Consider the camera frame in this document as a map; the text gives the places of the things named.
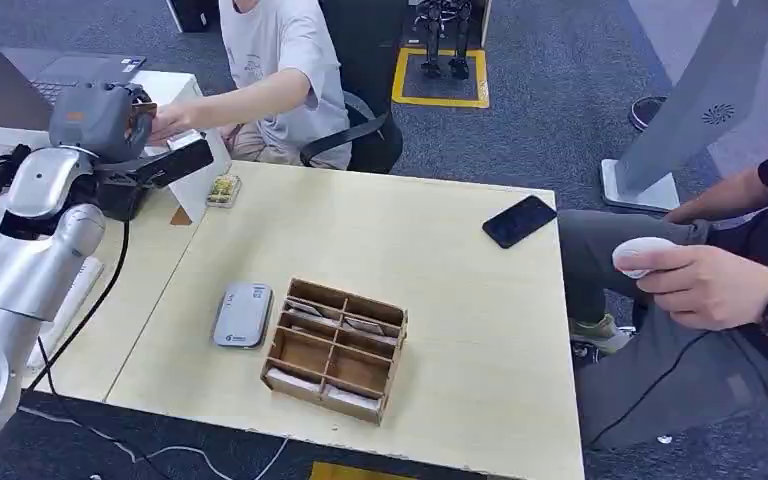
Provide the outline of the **dark-shirt person's left hand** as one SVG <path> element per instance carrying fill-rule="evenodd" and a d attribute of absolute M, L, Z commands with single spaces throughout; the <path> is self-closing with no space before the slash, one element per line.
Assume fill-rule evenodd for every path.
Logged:
<path fill-rule="evenodd" d="M 689 328 L 719 331 L 756 323 L 768 304 L 768 267 L 717 247 L 676 246 L 617 265 L 646 270 L 638 288 Z"/>

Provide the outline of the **white-shirt person's left hand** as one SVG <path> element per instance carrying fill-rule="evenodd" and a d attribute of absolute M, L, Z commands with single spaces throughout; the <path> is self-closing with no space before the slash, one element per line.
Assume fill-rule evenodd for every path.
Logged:
<path fill-rule="evenodd" d="M 192 106 L 175 102 L 157 108 L 152 120 L 148 143 L 159 145 L 166 140 L 193 128 Z"/>

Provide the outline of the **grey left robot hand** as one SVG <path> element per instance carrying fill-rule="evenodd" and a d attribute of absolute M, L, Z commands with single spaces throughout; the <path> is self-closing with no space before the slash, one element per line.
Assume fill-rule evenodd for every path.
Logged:
<path fill-rule="evenodd" d="M 104 163 L 131 161 L 148 141 L 156 110 L 139 84 L 79 84 L 55 103 L 49 141 L 53 146 L 84 149 Z"/>

